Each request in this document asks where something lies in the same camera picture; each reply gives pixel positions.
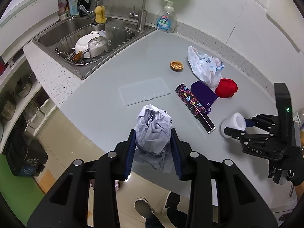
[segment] yellow sponge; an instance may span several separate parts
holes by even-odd
[[[107,18],[105,17],[105,7],[104,6],[97,6],[95,8],[95,15],[96,15],[95,21],[97,23],[103,24],[106,22]]]

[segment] red cloth ball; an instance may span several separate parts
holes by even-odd
[[[232,97],[237,92],[237,87],[233,80],[222,78],[215,89],[215,94],[221,98]]]

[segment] hand soap bottle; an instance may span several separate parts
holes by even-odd
[[[157,14],[156,29],[173,33],[176,26],[176,15],[173,12],[173,2],[168,0],[164,1],[168,2],[168,4],[164,7],[164,10]]]

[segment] person's hand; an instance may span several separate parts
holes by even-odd
[[[296,160],[288,156],[283,156],[279,161],[269,160],[269,178],[273,177],[274,169],[286,170],[287,180],[291,181],[294,186],[304,182],[304,158],[302,154]]]

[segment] person's foot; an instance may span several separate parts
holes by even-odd
[[[143,218],[147,218],[151,214],[154,214],[154,210],[145,198],[136,199],[134,207]]]
[[[179,201],[181,200],[181,196],[173,193],[173,192],[169,192],[169,194],[167,195],[166,201],[165,201],[165,205],[163,207],[163,210],[161,212],[161,214],[164,217],[167,217],[167,210],[169,207],[177,209],[177,206],[179,204]]]

